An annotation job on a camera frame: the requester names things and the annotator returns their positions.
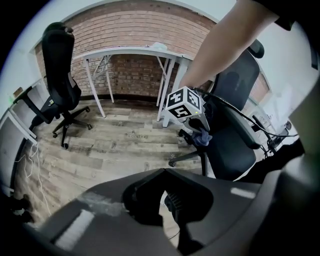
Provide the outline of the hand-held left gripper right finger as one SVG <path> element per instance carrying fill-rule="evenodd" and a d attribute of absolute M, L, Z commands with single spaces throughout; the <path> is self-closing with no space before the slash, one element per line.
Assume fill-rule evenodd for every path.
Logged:
<path fill-rule="evenodd" d="M 222 235 L 249 207 L 259 184 L 165 169 L 164 202 L 179 227 L 177 249 L 195 253 Z"/>

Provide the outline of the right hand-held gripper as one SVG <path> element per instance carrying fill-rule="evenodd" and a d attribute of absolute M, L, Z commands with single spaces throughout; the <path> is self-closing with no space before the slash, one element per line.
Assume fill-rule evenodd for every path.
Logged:
<path fill-rule="evenodd" d="M 183 119 L 199 115 L 199 119 L 187 119 L 184 126 L 189 130 L 199 133 L 200 121 L 203 128 L 209 132 L 210 125 L 205 115 L 203 98 L 193 89 L 182 87 L 168 94 L 164 108 L 164 123 L 169 121 L 182 121 Z"/>

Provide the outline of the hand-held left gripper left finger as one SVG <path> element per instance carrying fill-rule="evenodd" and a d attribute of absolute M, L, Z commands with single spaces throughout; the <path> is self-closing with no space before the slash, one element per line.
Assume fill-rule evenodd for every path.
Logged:
<path fill-rule="evenodd" d="M 35 256 L 179 256 L 158 224 L 137 222 L 123 193 L 135 182 L 158 174 L 136 173 L 100 183 L 56 211 L 40 229 L 24 225 Z"/>

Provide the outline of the blue cloth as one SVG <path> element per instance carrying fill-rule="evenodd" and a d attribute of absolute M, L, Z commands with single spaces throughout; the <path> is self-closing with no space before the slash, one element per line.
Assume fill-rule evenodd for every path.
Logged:
<path fill-rule="evenodd" d="M 193 132 L 191 138 L 195 146 L 206 147 L 213 138 L 205 129 L 200 128 L 200 132 Z"/>

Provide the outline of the large black mesh office chair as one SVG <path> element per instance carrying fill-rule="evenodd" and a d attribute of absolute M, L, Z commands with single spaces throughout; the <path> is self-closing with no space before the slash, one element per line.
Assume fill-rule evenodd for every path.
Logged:
<path fill-rule="evenodd" d="M 202 175 L 207 174 L 208 166 L 212 167 L 217 179 L 234 181 L 250 169 L 256 162 L 255 150 L 247 147 L 236 130 L 228 122 L 216 106 L 216 103 L 224 103 L 235 107 L 238 111 L 244 109 L 250 92 L 260 74 L 257 59 L 265 54 L 264 46 L 255 40 L 238 59 L 227 69 L 219 73 L 214 81 L 210 95 L 204 94 L 204 113 L 208 121 L 212 139 L 208 146 L 195 146 L 192 134 L 189 135 L 181 129 L 178 136 L 185 139 L 189 145 L 195 146 L 194 152 L 172 158 L 168 164 L 174 167 L 177 162 L 194 157 L 200 157 Z M 200 115 L 184 118 L 199 119 Z M 200 121 L 200 131 L 204 129 Z"/>

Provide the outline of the person's right forearm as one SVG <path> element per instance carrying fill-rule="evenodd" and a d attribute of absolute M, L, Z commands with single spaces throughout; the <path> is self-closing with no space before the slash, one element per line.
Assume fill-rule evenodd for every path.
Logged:
<path fill-rule="evenodd" d="M 278 15 L 253 0 L 237 0 L 208 33 L 179 87 L 199 87 L 229 67 Z"/>

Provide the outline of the white table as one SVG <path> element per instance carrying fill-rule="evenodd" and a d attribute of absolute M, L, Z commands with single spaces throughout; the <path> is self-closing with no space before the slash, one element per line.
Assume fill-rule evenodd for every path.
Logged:
<path fill-rule="evenodd" d="M 186 53 L 176 53 L 176 52 L 169 51 L 166 48 L 161 48 L 156 46 L 145 46 L 145 47 L 118 46 L 118 47 L 93 50 L 93 51 L 85 52 L 80 55 L 74 56 L 72 58 L 73 60 L 78 60 L 78 59 L 83 60 L 83 67 L 85 68 L 91 91 L 93 93 L 93 96 L 98 106 L 98 109 L 100 111 L 100 114 L 103 118 L 105 118 L 106 115 L 101 106 L 100 100 L 98 98 L 93 80 L 102 74 L 106 75 L 109 95 L 111 97 L 111 101 L 114 102 L 114 96 L 111 89 L 110 77 L 108 74 L 108 63 L 109 63 L 109 60 L 114 55 L 145 55 L 145 56 L 154 56 L 157 58 L 159 66 L 162 70 L 161 83 L 160 83 L 160 88 L 159 88 L 157 103 L 156 103 L 156 106 L 158 107 L 157 121 L 159 122 L 160 119 L 163 118 L 162 126 L 164 128 L 168 126 L 169 122 L 176 123 L 176 121 L 173 120 L 172 115 L 170 113 L 167 113 L 164 110 L 165 97 L 167 95 L 167 91 L 169 88 L 169 80 L 171 78 L 174 65 L 176 63 L 179 64 L 179 67 L 174 79 L 174 83 L 172 86 L 172 91 L 177 90 L 184 74 L 188 69 L 188 66 L 190 65 L 191 61 L 193 61 L 194 58 L 187 55 Z M 100 62 L 96 66 L 96 68 L 98 69 L 101 66 L 101 64 L 103 64 L 101 72 L 99 73 L 97 73 L 96 71 L 94 71 L 93 73 L 90 72 L 89 60 L 92 58 L 100 58 Z"/>

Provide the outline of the white desk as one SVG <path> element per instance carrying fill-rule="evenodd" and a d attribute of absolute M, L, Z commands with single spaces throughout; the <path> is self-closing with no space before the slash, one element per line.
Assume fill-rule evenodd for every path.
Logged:
<path fill-rule="evenodd" d="M 40 109 L 42 107 L 49 96 L 49 93 L 46 89 L 45 83 L 43 78 L 38 79 L 35 83 L 33 83 L 31 86 L 29 86 L 27 89 L 33 90 L 35 88 L 36 95 L 38 96 L 38 99 L 34 102 L 35 106 Z M 26 93 L 27 89 L 18 89 L 19 95 L 21 96 L 22 93 Z M 37 136 L 27 127 L 26 124 L 23 123 L 23 121 L 20 119 L 20 117 L 14 112 L 14 105 L 17 104 L 14 103 L 14 100 L 17 100 L 18 97 L 15 97 L 14 95 L 8 96 L 8 106 L 4 108 L 4 110 L 1 110 L 0 113 L 1 119 L 0 119 L 0 129 L 2 128 L 3 124 L 5 123 L 6 119 L 9 119 L 13 125 L 19 130 L 19 132 L 23 135 L 23 137 L 26 140 L 29 140 L 32 145 L 38 145 L 37 142 Z"/>

